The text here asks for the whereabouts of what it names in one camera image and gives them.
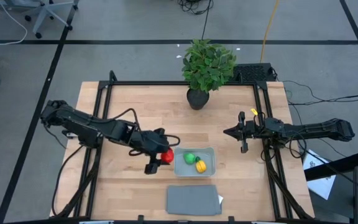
wooden table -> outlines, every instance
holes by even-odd
[[[98,82],[84,82],[76,108],[92,114]],[[252,119],[255,108],[251,86],[222,86],[212,91],[207,105],[192,110],[186,99],[187,86],[113,86],[108,118],[128,108],[134,108],[143,130],[165,128],[167,134],[181,138],[180,147],[213,147],[216,155],[216,174],[205,179],[178,178],[173,165],[161,166],[154,175],[145,175],[146,156],[129,157],[129,148],[104,141],[92,219],[136,220],[227,220],[234,216],[238,221],[274,220],[268,174],[260,158],[262,141],[247,140],[249,151],[240,153],[241,144],[223,130],[235,126],[240,111],[246,120]],[[283,84],[268,83],[273,116],[291,123]],[[101,112],[106,91],[102,97]],[[265,109],[262,92],[262,108]],[[128,113],[122,119],[133,121]],[[78,148],[78,140],[68,141],[65,159]],[[57,192],[56,208],[61,211],[76,189],[83,165],[85,150],[79,152],[62,172]],[[289,191],[305,211],[314,216],[300,159],[282,149],[282,161]],[[223,199],[222,215],[197,217],[169,215],[165,211],[166,189],[169,185],[214,184]],[[285,216],[282,195],[277,188],[281,216]],[[84,194],[81,214],[85,214],[88,193]]]

office chair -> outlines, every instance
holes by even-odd
[[[50,19],[58,19],[60,22],[62,22],[68,30],[72,30],[73,27],[68,25],[65,20],[63,20],[61,17],[56,15],[53,10],[56,10],[60,7],[64,7],[66,5],[73,5],[73,8],[75,10],[78,9],[78,0],[70,1],[70,2],[63,2],[63,3],[54,3],[53,0],[49,0],[48,4],[45,4],[43,1],[40,1],[40,5],[34,9],[28,10],[24,12],[25,16],[24,19],[28,22],[31,21],[31,16],[38,14],[38,18],[35,21],[34,27],[32,29],[32,32],[35,34],[35,36],[40,39],[42,38],[41,33],[38,32],[39,27],[41,26],[42,22],[45,20],[46,16],[49,16]]]

gray cloth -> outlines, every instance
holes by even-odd
[[[215,185],[168,186],[165,210],[176,215],[222,214]]]

gray plastic bin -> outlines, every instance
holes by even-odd
[[[212,147],[205,149],[182,149],[176,147],[173,153],[175,155],[173,171],[178,177],[211,177],[216,172],[215,152]],[[206,171],[200,174],[197,172],[195,164],[187,164],[183,158],[185,153],[193,153],[195,156],[200,157],[205,162]]]

yellow toy lemon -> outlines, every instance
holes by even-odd
[[[202,161],[198,156],[196,157],[196,170],[200,174],[206,171],[206,165],[205,162]]]

